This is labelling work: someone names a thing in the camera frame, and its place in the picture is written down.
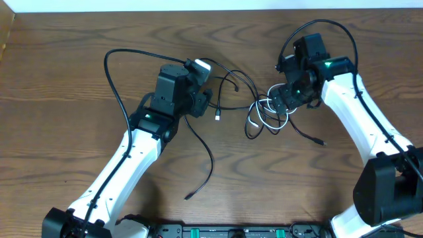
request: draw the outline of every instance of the cable plug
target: cable plug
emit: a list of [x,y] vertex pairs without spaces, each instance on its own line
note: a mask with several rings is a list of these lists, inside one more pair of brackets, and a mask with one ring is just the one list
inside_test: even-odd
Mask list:
[[220,120],[220,109],[216,109],[216,116],[214,118],[214,120]]
[[193,197],[193,195],[195,195],[195,192],[190,192],[188,195],[186,195],[186,197],[184,198],[185,201],[188,201],[190,198]]
[[317,144],[319,144],[319,145],[327,145],[327,143],[326,143],[326,142],[324,142],[323,140],[321,140],[321,139],[319,139],[319,138],[311,138],[311,140],[312,140],[314,143],[317,143]]
[[253,125],[255,128],[259,128],[260,126],[256,123],[250,120],[251,125]]

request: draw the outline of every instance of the wood grain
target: wood grain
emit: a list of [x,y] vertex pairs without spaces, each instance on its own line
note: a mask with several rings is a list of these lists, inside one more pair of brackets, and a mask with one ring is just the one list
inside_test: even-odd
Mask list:
[[0,0],[0,61],[3,56],[3,51],[6,48],[14,17],[14,12],[10,10],[3,0]]
[[[300,10],[172,13],[21,14],[0,66],[0,237],[39,237],[51,207],[66,209],[115,152],[125,130],[104,76],[104,54],[137,48],[176,58],[209,57],[246,71],[261,91],[283,82],[274,70],[285,39],[311,19],[345,24],[356,38],[360,74],[393,125],[423,144],[422,11]],[[318,24],[333,56],[352,57],[339,29]],[[128,112],[155,88],[165,62],[136,54],[110,57],[112,78]],[[220,69],[214,74],[221,75]],[[217,92],[218,81],[207,88]],[[223,106],[251,103],[248,89],[225,87]],[[184,124],[132,192],[122,215],[185,223],[324,221],[352,203],[361,159],[338,118],[326,106],[293,115],[321,147],[285,128],[248,140],[246,112],[214,111],[189,118],[216,157],[210,183],[184,196],[208,173],[209,158]],[[423,233],[421,216],[403,221]]]

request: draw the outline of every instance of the green terminal block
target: green terminal block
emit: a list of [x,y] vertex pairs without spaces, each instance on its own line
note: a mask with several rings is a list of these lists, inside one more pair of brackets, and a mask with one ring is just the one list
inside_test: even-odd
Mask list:
[[191,229],[191,238],[200,238],[200,229],[198,228]]
[[285,230],[284,229],[277,229],[276,230],[276,238],[285,238]]

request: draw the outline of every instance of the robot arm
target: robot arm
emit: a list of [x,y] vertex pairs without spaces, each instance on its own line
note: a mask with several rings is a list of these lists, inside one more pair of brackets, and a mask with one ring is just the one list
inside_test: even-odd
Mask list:
[[[390,129],[390,132],[394,135],[395,140],[402,149],[407,151],[407,146],[412,145],[411,142],[400,135],[386,119],[367,93],[362,78],[359,75],[357,75],[357,81],[360,91],[363,92],[362,96],[366,104],[371,108],[382,125]],[[381,133],[381,130],[376,126],[375,122],[368,116],[355,96],[356,92],[352,86],[351,73],[334,76],[333,80],[325,81],[323,85],[323,102],[335,112],[347,129],[360,152],[364,165],[367,164],[369,159],[376,158],[376,155],[381,151],[386,155],[397,154],[398,151],[391,143],[386,143],[386,137]],[[398,220],[399,219],[393,219],[385,223],[393,223]],[[331,225],[336,237],[361,237],[379,227],[378,225],[372,227],[364,222],[355,205],[350,206],[345,212],[334,217],[331,220]]]
[[[97,220],[104,222],[103,228],[108,229],[111,233],[113,233],[120,211],[141,175],[156,161],[161,152],[161,140],[153,139],[153,135],[148,132],[135,129],[132,131],[132,138],[133,145],[130,156],[122,163],[104,188],[89,218],[89,223],[92,224]],[[68,210],[74,210],[73,215],[76,218],[84,219],[90,201],[94,198],[106,177],[121,160],[127,146],[128,132],[125,133],[118,150],[94,183],[68,208]]]
[[[211,67],[199,59],[188,59],[183,66],[162,66],[155,92],[145,95],[129,117],[130,134],[128,131],[124,134],[119,148],[101,174],[66,212],[57,208],[50,210],[43,221],[42,237],[77,237],[81,230],[85,231],[86,237],[112,237],[123,205],[142,174],[176,135],[179,119],[186,114],[195,118],[204,115],[212,91],[207,89],[200,93],[200,88],[207,81],[210,71]],[[150,107],[144,107],[149,97]],[[127,151],[129,135],[133,141],[130,154],[107,181],[106,178]],[[98,191],[100,196],[84,227],[83,221]],[[138,224],[138,228],[135,233],[145,233],[144,226]],[[128,235],[123,237],[131,237],[133,234],[133,231],[121,229],[124,232],[113,237],[122,237],[122,234]]]
[[[357,75],[357,83],[360,91],[363,92],[363,99],[371,111],[383,127],[390,130],[402,149],[407,151],[407,146],[412,145],[411,142],[404,138],[386,119],[367,93],[360,75]],[[336,75],[333,80],[325,81],[321,97],[323,102],[335,112],[350,134],[360,152],[364,165],[369,159],[376,158],[376,154],[381,151],[387,155],[398,153],[398,150],[391,143],[385,142],[386,137],[356,98],[356,92],[352,85],[352,73]]]
[[[294,42],[295,55],[280,56],[276,69],[287,84],[270,91],[273,107],[283,114],[313,100],[323,101],[339,117],[362,157],[364,170],[353,192],[354,204],[331,220],[335,237],[356,238],[380,225],[423,211],[423,182],[390,143],[356,96],[354,66],[347,57],[331,58],[320,34]],[[357,75],[365,104],[423,173],[423,148],[416,149],[386,119]]]

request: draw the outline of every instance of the usb connector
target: usb connector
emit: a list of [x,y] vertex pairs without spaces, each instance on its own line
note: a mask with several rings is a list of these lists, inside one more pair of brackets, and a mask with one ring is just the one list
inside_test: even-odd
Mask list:
[[258,124],[256,122],[253,122],[252,120],[250,120],[251,125],[253,125],[255,128],[259,128],[260,126],[258,126]]
[[220,120],[220,109],[216,110],[216,116],[214,117],[214,120]]

